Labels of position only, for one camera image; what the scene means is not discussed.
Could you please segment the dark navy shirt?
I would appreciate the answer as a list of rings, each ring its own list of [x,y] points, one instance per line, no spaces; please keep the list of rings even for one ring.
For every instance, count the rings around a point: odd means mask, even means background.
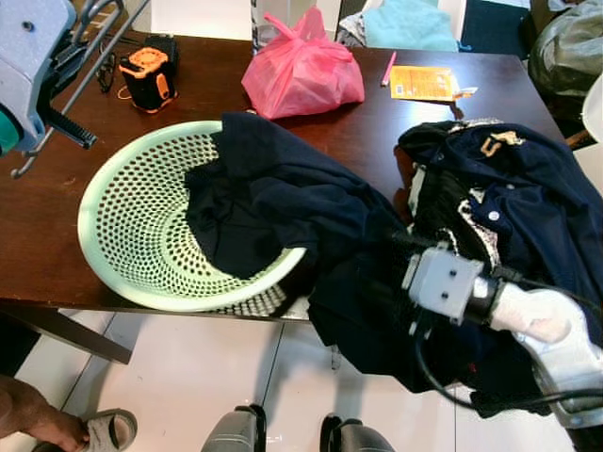
[[[400,287],[406,228],[395,204],[283,126],[227,112],[217,159],[187,172],[186,219],[212,266],[251,277],[283,250],[303,249],[307,315],[319,339],[358,371],[423,393],[461,383],[483,418],[504,409],[539,416],[530,355],[506,331],[434,319],[422,374],[409,329],[416,309]]]

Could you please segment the black eyeglasses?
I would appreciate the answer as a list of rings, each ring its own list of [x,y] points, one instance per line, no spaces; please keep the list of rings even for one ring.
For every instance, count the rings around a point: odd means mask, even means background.
[[[106,52],[99,57],[99,66],[96,69],[95,79],[99,83],[100,91],[108,94],[115,85],[118,59],[116,53]]]

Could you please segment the orange and black device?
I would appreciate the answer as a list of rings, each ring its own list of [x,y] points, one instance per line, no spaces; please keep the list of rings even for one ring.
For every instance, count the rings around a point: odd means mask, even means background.
[[[174,35],[147,36],[142,46],[121,57],[117,69],[134,107],[154,115],[178,96],[178,44]]]

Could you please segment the navy jacket with gold emblem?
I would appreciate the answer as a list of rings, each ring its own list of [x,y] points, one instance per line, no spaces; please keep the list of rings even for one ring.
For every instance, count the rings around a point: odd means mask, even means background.
[[[406,130],[397,148],[416,168],[411,232],[602,304],[602,198],[563,141],[515,123],[439,121]]]

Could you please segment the orange flat packet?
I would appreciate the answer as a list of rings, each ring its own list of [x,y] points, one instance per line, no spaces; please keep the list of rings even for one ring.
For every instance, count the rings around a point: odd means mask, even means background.
[[[440,66],[392,66],[387,76],[393,99],[456,103],[470,98],[478,87],[462,87],[456,73]]]

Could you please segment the green perforated laundry basket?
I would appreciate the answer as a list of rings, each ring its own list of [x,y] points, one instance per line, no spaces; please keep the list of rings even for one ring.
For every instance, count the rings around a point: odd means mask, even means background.
[[[208,262],[186,221],[186,173],[217,159],[220,121],[190,121],[142,135],[95,173],[79,203],[79,246],[94,274],[134,304],[208,313],[266,296],[302,261],[283,250],[249,279]]]

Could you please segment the pink pen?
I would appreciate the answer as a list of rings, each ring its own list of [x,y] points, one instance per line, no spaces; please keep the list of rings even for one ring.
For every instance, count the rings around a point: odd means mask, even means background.
[[[383,77],[381,77],[381,82],[380,82],[380,86],[383,88],[389,88],[389,86],[391,86],[391,77],[392,77],[393,69],[395,69],[395,66],[396,66],[397,56],[398,56],[397,51],[392,52],[391,56],[389,56],[389,59],[387,60],[386,66],[384,66]]]

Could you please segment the grey robot right leg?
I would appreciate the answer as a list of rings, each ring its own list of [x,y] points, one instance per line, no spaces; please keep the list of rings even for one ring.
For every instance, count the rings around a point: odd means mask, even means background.
[[[329,414],[320,426],[319,452],[396,452],[396,448],[359,419]]]

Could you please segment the grey robot leg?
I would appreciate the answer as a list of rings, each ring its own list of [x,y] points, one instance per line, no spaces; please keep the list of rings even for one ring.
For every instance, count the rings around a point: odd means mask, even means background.
[[[359,419],[329,414],[320,426],[319,452],[396,452],[396,448]]]
[[[266,452],[267,415],[262,406],[236,406],[207,435],[200,452]]]

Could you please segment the pink plastic bag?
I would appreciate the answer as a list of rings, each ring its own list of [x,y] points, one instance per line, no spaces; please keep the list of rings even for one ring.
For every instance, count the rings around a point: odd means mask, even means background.
[[[255,53],[241,78],[259,116],[319,115],[365,101],[359,64],[348,47],[328,38],[319,9],[307,9],[293,26],[270,13],[264,21],[277,35]]]

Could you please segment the teal cloth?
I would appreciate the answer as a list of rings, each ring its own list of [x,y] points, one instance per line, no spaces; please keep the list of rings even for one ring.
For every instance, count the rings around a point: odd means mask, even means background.
[[[381,0],[362,14],[367,47],[460,52],[438,0]]]

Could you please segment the white chair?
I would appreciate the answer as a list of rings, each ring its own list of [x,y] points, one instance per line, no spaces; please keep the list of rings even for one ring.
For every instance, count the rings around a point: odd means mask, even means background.
[[[595,142],[603,142],[603,77],[592,83],[581,109],[581,120],[585,130]]]

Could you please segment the grey green bag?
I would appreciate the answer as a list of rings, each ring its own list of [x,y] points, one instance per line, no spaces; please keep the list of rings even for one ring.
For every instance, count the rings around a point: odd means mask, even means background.
[[[603,70],[603,0],[530,0],[527,72],[545,95],[584,98]]]

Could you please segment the bare person foot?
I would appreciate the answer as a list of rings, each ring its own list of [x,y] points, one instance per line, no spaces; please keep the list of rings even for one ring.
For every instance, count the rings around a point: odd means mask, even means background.
[[[0,375],[0,439],[14,433],[27,434],[63,452],[83,452],[90,442],[81,419],[49,405],[30,384]]]

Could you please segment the grey sandal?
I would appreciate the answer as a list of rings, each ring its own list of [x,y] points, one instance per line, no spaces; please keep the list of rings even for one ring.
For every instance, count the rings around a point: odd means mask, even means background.
[[[137,417],[124,409],[96,412],[83,419],[88,434],[82,452],[125,452],[137,439]]]

